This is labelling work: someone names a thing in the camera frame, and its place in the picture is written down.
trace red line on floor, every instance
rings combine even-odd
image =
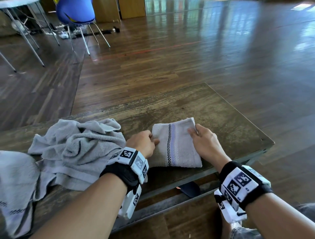
[[[192,45],[192,44],[196,44],[196,43],[199,43],[199,42],[201,42],[201,41],[188,42],[188,43],[174,45],[174,46],[166,46],[166,47],[155,48],[155,49],[148,49],[148,50],[142,50],[142,51],[135,51],[135,52],[125,53],[125,54],[106,55],[106,56],[101,56],[100,58],[97,58],[97,59],[93,59],[93,61],[99,61],[99,60],[105,60],[105,59],[111,59],[111,58],[119,58],[119,57],[125,57],[125,56],[129,56],[129,55],[141,54],[141,53],[146,53],[146,52],[151,52],[151,51],[158,51],[158,50],[163,50],[163,49],[168,49],[168,48],[187,46],[187,45]]]

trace folded towel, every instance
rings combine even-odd
[[[188,128],[195,128],[194,118],[153,125],[152,136],[158,138],[160,143],[148,160],[149,166],[202,167],[201,158],[187,132]]]
[[[126,144],[114,119],[79,123],[60,119],[45,136],[35,135],[28,154],[39,154],[42,172],[56,175],[52,185],[83,191],[95,182],[112,155]]]
[[[32,202],[45,196],[47,182],[53,178],[40,174],[31,156],[0,151],[0,209],[10,237],[22,236],[31,229]]]

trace jeans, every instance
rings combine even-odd
[[[296,209],[315,222],[315,203],[301,204]],[[257,229],[238,227],[232,230],[231,239],[263,239],[263,237]]]

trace white tabletop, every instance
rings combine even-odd
[[[39,0],[0,0],[0,9],[2,8],[15,8],[31,3],[38,2]]]

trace person's left hand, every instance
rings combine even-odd
[[[142,131],[134,134],[126,142],[126,147],[130,147],[140,151],[147,159],[152,156],[155,146],[160,142],[159,139],[153,139],[150,130]]]

